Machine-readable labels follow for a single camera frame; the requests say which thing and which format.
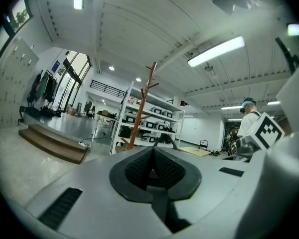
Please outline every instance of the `chair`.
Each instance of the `chair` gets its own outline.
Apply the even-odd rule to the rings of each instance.
[[[200,143],[199,143],[199,149],[200,148],[206,148],[206,150],[207,150],[207,147],[208,147],[208,141],[206,141],[206,140],[200,140]]]

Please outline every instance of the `wooden platform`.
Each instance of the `wooden platform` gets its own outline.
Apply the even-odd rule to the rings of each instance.
[[[197,156],[206,156],[206,155],[210,154],[209,151],[197,149],[194,147],[182,147],[182,148],[179,148],[179,150],[189,153],[189,154],[197,155]]]
[[[87,152],[87,148],[77,142],[54,134],[37,124],[19,130],[19,135],[39,149],[75,164],[80,164]]]

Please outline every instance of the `ceiling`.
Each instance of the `ceiling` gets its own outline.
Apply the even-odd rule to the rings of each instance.
[[[275,100],[290,76],[275,38],[299,53],[299,39],[286,30],[294,19],[283,5],[236,7],[227,15],[212,0],[84,0],[82,10],[73,8],[73,0],[37,1],[56,46],[89,55],[96,67],[102,64],[97,60],[119,67],[127,80],[146,79],[145,66],[157,61],[157,89],[206,114],[245,97],[260,104]],[[204,70],[206,63],[188,65],[190,57],[239,35],[245,47],[209,61],[216,76]],[[269,112],[282,113],[280,106]]]

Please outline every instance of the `wooden steps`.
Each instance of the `wooden steps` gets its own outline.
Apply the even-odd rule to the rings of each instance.
[[[87,152],[87,148],[77,142],[54,134],[37,124],[19,130],[19,135],[39,149],[75,164],[80,164]]]

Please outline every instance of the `white shelving unit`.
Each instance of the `white shelving unit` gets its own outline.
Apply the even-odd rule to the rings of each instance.
[[[124,118],[124,116],[126,115],[127,112],[129,112],[129,111],[138,112],[139,108],[140,108],[140,106],[137,104],[132,105],[132,104],[128,103],[128,99],[130,98],[130,96],[134,96],[137,99],[142,99],[141,90],[134,87],[134,82],[131,83],[131,86],[126,91],[126,94],[123,98],[123,104],[121,105],[121,108],[119,110],[118,122],[116,123],[115,130],[113,130],[113,133],[112,133],[110,155],[115,154],[115,147],[116,147],[117,142],[123,142],[121,140],[121,137],[119,136],[119,131],[120,131],[121,126],[129,126],[131,128],[134,128],[134,124],[122,122],[122,119]],[[149,109],[146,109],[146,107],[150,107],[150,106],[159,107],[159,108],[162,108],[162,110],[169,110],[169,111],[173,112],[173,117],[169,118],[167,116],[163,116],[161,114],[154,113],[154,112],[150,111]],[[152,95],[151,93],[148,93],[145,108],[143,109],[143,112],[142,112],[143,116],[149,115],[150,119],[154,118],[154,119],[158,119],[160,121],[170,122],[170,125],[175,132],[177,132],[177,127],[181,126],[180,135],[182,133],[184,114],[185,114],[184,110],[174,106],[171,103],[166,102],[165,100],[163,100],[159,97],[156,97],[155,95]],[[161,131],[161,130],[157,130],[157,129],[151,129],[151,128],[147,128],[147,127],[143,127],[143,126],[139,126],[139,128],[147,130],[147,131],[151,131],[151,133],[156,133],[157,136],[159,136],[159,134],[161,134],[161,133],[169,134],[171,136],[171,138],[175,141],[176,133]],[[141,139],[136,138],[134,145],[153,146],[154,143],[142,141]],[[173,145],[171,143],[170,144],[159,143],[158,147],[173,148]]]

